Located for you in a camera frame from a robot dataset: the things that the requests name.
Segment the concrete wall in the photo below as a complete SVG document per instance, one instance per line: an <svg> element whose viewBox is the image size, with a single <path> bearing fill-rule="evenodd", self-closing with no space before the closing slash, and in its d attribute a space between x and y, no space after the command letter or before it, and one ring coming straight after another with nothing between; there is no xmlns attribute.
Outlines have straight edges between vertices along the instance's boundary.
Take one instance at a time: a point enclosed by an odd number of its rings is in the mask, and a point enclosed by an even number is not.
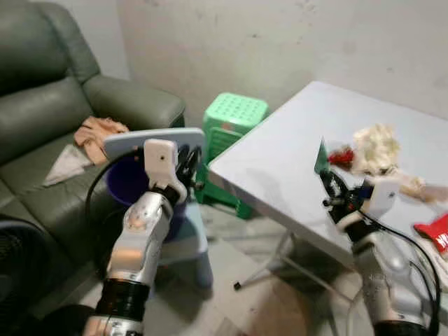
<svg viewBox="0 0 448 336"><path fill-rule="evenodd" d="M275 109L312 79L448 118L446 0L118 0L118 10L132 76L184 98L193 125L219 92Z"/></svg>
<svg viewBox="0 0 448 336"><path fill-rule="evenodd" d="M103 74L123 79L130 77L116 0L49 1L61 4L70 10L97 58Z"/></svg>

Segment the white folding table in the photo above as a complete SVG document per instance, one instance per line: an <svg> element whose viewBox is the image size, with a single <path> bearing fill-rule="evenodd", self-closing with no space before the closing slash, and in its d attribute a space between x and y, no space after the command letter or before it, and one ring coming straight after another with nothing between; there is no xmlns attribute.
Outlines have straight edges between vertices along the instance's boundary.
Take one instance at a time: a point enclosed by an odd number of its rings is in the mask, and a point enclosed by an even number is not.
<svg viewBox="0 0 448 336"><path fill-rule="evenodd" d="M322 137L327 142L350 144L354 132L375 123L394 128L401 145L401 169L427 182L448 185L448 121L316 81L217 157L209 165L209 178L353 268L348 238L336 230L322 207L327 195L314 173L314 163ZM399 196L381 219L412 236L413 223L428 223L445 211L448 206L429 207ZM307 273L299 265L292 266ZM448 324L447 294L442 296L440 320Z"/></svg>

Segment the gray floor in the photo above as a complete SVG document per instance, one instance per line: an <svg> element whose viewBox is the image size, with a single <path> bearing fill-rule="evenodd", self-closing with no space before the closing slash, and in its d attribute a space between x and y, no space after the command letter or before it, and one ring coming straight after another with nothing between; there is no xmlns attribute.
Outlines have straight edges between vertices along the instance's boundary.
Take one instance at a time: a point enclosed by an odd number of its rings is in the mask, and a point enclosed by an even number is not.
<svg viewBox="0 0 448 336"><path fill-rule="evenodd" d="M231 288L233 281L249 275L270 256L284 233L280 224L262 216L242 220L218 205L201 206L201 212L215 276L213 295L188 283L181 276L186 273L182 265L160 269L156 294L147 305L146 335L345 335L348 304L280 262L270 266L276 276L266 272L245 290L236 293ZM288 243L285 253L349 297L359 289L357 274L299 237ZM36 315L74 302L94 306L102 287L91 272L87 266L36 306ZM356 309L353 330L354 336L373 335L364 304ZM448 335L447 329L442 328L440 335Z"/></svg>

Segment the purple bowl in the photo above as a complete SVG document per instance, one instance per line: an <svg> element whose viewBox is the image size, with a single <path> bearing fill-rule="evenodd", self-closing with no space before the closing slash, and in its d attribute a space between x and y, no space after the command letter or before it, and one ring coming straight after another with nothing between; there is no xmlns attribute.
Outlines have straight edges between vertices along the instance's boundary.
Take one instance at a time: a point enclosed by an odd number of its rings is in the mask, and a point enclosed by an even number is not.
<svg viewBox="0 0 448 336"><path fill-rule="evenodd" d="M144 161L135 160L133 157L123 158L109 169L106 184L108 191L117 202L130 207L149 188ZM165 242L175 238L179 232L185 220L185 208L186 203L174 207L173 219Z"/></svg>

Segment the green plastic stool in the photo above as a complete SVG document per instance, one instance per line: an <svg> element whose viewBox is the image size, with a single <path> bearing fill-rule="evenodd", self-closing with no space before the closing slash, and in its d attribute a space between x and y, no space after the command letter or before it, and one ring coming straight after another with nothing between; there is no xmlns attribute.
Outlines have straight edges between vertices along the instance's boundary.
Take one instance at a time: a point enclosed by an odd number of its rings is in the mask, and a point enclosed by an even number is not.
<svg viewBox="0 0 448 336"><path fill-rule="evenodd" d="M203 130L206 148L203 165L197 173L197 181L204 183L204 188L196 192L199 203L208 198L233 205L240 218L249 218L251 208L227 191L212 184L207 179L207 165L223 151L252 130L269 114L269 106L259 99L232 93L221 93L207 108L204 114Z"/></svg>

